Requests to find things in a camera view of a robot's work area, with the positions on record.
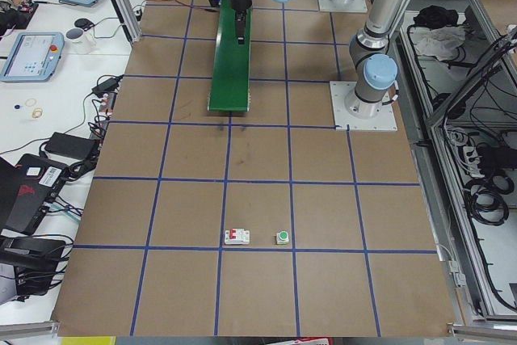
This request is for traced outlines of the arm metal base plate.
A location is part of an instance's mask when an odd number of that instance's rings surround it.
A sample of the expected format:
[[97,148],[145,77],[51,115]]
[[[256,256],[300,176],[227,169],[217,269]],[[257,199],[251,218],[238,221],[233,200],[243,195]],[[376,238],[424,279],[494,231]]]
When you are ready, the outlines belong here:
[[364,14],[368,11],[366,0],[318,0],[318,5],[325,12]]
[[397,121],[390,90],[377,103],[365,103],[355,95],[356,82],[330,82],[334,128],[338,131],[396,132]]

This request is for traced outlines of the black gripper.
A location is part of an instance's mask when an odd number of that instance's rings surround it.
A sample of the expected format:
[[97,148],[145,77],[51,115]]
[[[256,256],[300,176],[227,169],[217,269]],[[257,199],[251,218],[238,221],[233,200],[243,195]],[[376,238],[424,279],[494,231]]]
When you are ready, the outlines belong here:
[[238,44],[246,42],[246,14],[252,7],[252,0],[229,0],[235,11],[235,35]]

